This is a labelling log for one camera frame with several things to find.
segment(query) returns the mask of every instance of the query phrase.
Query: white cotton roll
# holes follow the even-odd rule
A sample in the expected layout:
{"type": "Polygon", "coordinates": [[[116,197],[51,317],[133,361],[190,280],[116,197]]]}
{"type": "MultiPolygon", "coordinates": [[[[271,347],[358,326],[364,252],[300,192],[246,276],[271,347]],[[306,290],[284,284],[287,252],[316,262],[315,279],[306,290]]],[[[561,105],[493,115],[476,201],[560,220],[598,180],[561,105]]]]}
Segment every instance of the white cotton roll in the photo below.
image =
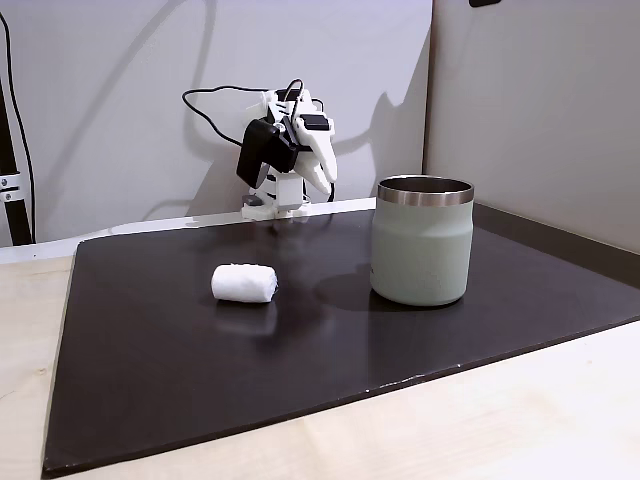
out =
{"type": "Polygon", "coordinates": [[[266,303],[277,286],[275,270],[262,265],[220,265],[211,277],[211,291],[218,300],[266,303]]]}

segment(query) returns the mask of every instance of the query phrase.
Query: mug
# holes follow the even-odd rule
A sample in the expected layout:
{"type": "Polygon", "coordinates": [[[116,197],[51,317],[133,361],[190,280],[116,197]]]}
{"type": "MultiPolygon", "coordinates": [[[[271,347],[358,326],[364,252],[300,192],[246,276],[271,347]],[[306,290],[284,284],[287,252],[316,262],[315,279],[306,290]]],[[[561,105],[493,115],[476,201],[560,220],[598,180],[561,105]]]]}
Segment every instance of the mug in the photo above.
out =
{"type": "Polygon", "coordinates": [[[467,289],[474,187],[429,175],[378,184],[371,286],[394,302],[446,305],[467,289]]]}

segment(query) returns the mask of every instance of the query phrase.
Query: dark brown tabletop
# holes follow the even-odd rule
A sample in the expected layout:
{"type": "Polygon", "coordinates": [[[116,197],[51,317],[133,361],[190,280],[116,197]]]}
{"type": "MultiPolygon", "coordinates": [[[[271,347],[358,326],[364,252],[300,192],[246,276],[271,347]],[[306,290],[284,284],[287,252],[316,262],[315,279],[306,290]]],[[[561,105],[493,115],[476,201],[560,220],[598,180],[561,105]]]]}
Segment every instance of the dark brown tabletop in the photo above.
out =
{"type": "Polygon", "coordinates": [[[466,295],[436,309],[389,302],[369,286],[372,215],[83,242],[43,475],[232,435],[640,315],[627,272],[637,256],[483,206],[466,295]],[[224,263],[274,267],[274,301],[216,301],[210,279],[224,263]]]}

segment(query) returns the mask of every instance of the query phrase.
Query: black cable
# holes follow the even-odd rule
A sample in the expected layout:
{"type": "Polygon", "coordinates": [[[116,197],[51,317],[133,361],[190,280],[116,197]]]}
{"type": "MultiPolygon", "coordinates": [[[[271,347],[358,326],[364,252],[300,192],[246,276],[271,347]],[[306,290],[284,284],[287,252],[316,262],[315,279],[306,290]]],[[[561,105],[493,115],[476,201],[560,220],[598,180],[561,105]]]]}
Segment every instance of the black cable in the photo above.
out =
{"type": "Polygon", "coordinates": [[[218,135],[220,135],[226,141],[234,143],[234,144],[238,145],[239,147],[242,147],[242,142],[239,142],[238,140],[235,140],[235,139],[225,135],[220,130],[218,130],[218,127],[216,127],[216,124],[213,123],[213,120],[211,120],[211,118],[206,113],[198,110],[196,107],[194,107],[187,100],[187,96],[191,95],[192,93],[214,93],[214,92],[217,92],[218,90],[225,90],[225,89],[240,90],[241,92],[266,92],[267,91],[266,88],[246,88],[246,87],[238,87],[238,86],[235,86],[235,85],[222,85],[222,86],[216,87],[216,88],[194,88],[194,89],[191,89],[191,90],[187,90],[186,92],[184,92],[182,94],[182,101],[187,105],[187,107],[189,107],[191,110],[193,110],[195,113],[197,113],[202,118],[204,118],[207,122],[209,122],[209,125],[211,125],[211,127],[213,127],[213,129],[215,130],[215,132],[218,135]]]}
{"type": "Polygon", "coordinates": [[[312,102],[318,102],[320,104],[320,106],[322,107],[322,112],[324,112],[324,102],[322,100],[320,100],[319,98],[312,98],[311,99],[312,102]]]}
{"type": "Polygon", "coordinates": [[[284,101],[287,101],[287,97],[289,97],[289,92],[291,92],[291,88],[293,88],[293,86],[296,83],[300,83],[300,92],[298,93],[298,96],[296,97],[296,102],[293,104],[293,110],[291,110],[291,117],[289,117],[291,119],[291,123],[293,123],[293,117],[296,114],[296,110],[298,110],[298,102],[300,102],[300,97],[302,97],[302,91],[304,90],[304,82],[302,80],[300,80],[299,78],[296,78],[295,80],[291,80],[291,83],[289,84],[289,86],[287,87],[287,90],[284,94],[284,101]]]}
{"type": "Polygon", "coordinates": [[[31,239],[33,243],[36,243],[36,187],[33,180],[33,165],[31,164],[31,153],[29,153],[29,146],[27,145],[27,136],[24,133],[24,125],[22,124],[22,117],[20,117],[20,111],[18,110],[18,102],[16,101],[16,94],[13,89],[13,69],[11,68],[11,37],[9,36],[9,25],[4,19],[4,15],[0,12],[0,20],[4,25],[5,42],[7,46],[7,76],[9,77],[9,91],[11,92],[11,102],[13,103],[13,110],[16,113],[16,120],[18,120],[18,126],[20,127],[20,136],[22,137],[22,145],[24,146],[24,154],[27,158],[27,166],[29,167],[29,185],[31,188],[31,239]]]}

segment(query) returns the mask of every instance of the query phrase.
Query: white backdrop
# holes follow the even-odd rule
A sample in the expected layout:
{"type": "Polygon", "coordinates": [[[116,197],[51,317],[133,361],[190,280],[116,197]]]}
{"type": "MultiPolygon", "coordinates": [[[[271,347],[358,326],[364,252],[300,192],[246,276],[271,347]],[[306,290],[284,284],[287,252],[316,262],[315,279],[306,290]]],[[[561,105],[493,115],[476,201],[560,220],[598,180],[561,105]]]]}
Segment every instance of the white backdrop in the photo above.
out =
{"type": "Polygon", "coordinates": [[[436,0],[427,169],[640,252],[640,2],[436,0]]]}
{"type": "MultiPolygon", "coordinates": [[[[2,0],[0,10],[34,162],[39,241],[240,208],[239,150],[183,105],[192,87],[305,80],[336,123],[338,199],[421,169],[430,1],[2,0]]],[[[239,139],[252,103],[240,92],[197,99],[239,139]]],[[[0,246],[9,244],[0,212],[0,246]]]]}

